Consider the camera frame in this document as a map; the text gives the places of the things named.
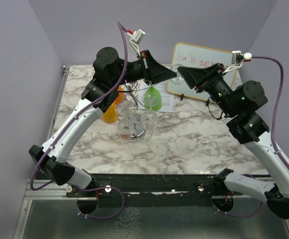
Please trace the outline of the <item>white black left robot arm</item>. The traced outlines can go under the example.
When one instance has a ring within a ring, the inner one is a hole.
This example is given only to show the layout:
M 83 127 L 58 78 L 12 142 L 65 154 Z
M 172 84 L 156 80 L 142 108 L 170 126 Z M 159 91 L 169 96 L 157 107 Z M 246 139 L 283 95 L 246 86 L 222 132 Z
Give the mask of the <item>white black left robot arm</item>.
M 73 147 L 86 130 L 113 105 L 118 86 L 143 79 L 153 85 L 175 77 L 175 72 L 158 63 L 149 50 L 134 62 L 121 59 L 113 47 L 104 47 L 96 55 L 92 80 L 81 94 L 76 107 L 60 128 L 41 146 L 33 145 L 29 155 L 35 171 L 42 172 L 57 185 L 70 184 L 83 196 L 94 193 L 93 176 L 67 163 Z

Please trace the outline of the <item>clear wine glass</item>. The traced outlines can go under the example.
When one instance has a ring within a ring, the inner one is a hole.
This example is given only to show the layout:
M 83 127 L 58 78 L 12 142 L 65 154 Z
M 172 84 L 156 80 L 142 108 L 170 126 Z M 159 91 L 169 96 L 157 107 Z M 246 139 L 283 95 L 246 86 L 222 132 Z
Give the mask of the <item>clear wine glass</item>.
M 152 109 L 145 109 L 144 113 L 142 114 L 142 123 L 145 130 L 152 134 L 157 127 L 157 122 L 157 113 Z
M 133 113 L 133 108 L 130 103 L 122 102 L 117 105 L 116 113 L 122 117 L 118 122 L 118 132 L 122 139 L 130 139 L 134 132 L 134 122 L 130 118 Z

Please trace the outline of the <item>dark orange plastic wine glass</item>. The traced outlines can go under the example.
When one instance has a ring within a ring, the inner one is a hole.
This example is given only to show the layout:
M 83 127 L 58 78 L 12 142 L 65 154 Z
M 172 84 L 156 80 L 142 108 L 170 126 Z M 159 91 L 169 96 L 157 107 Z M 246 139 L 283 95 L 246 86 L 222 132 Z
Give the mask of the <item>dark orange plastic wine glass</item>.
M 122 92 L 123 88 L 119 86 L 117 90 L 118 90 L 118 97 L 113 102 L 113 104 L 116 106 L 119 105 L 124 100 L 124 93 Z

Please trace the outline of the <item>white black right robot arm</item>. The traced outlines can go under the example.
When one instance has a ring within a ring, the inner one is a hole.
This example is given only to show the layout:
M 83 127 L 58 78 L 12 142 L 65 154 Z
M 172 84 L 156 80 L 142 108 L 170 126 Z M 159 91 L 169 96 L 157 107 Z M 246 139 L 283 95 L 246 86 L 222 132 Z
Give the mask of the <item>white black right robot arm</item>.
M 233 137 L 256 156 L 274 180 L 264 182 L 224 169 L 215 177 L 215 192 L 248 195 L 267 204 L 278 217 L 289 219 L 289 158 L 277 149 L 271 138 L 272 130 L 256 113 L 268 101 L 262 85 L 248 81 L 232 90 L 224 81 L 226 71 L 219 63 L 207 68 L 178 67 L 177 70 L 190 89 L 209 94 L 231 119 L 227 127 Z

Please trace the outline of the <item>green plastic wine glass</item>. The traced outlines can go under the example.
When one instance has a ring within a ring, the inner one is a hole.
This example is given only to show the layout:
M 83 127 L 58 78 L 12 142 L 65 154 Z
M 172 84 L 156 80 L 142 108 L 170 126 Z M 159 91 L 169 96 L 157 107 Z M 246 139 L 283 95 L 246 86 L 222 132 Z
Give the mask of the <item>green plastic wine glass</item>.
M 162 97 L 155 87 L 149 87 L 142 97 L 145 109 L 152 109 L 157 112 L 162 107 Z

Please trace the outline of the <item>light orange plastic wine glass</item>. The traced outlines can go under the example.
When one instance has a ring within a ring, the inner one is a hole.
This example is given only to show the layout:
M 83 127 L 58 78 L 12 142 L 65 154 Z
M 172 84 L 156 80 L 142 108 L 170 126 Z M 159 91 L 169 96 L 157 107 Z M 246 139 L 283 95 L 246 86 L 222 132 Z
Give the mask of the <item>light orange plastic wine glass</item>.
M 102 115 L 102 121 L 107 124 L 115 123 L 118 120 L 119 116 L 116 112 L 116 105 L 112 104 L 106 112 Z

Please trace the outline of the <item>clear short tumbler glass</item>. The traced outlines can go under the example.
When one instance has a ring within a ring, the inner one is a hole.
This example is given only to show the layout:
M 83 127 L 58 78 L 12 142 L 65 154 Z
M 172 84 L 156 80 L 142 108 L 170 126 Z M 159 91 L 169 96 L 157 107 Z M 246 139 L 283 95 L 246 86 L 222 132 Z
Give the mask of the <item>clear short tumbler glass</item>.
M 175 65 L 172 65 L 170 67 L 170 70 L 172 70 L 173 72 L 176 73 L 176 77 L 173 77 L 170 79 L 170 82 L 172 82 L 175 85 L 181 85 L 184 82 L 182 75 L 178 71 L 179 67 L 183 67 L 183 65 L 182 64 L 175 64 Z

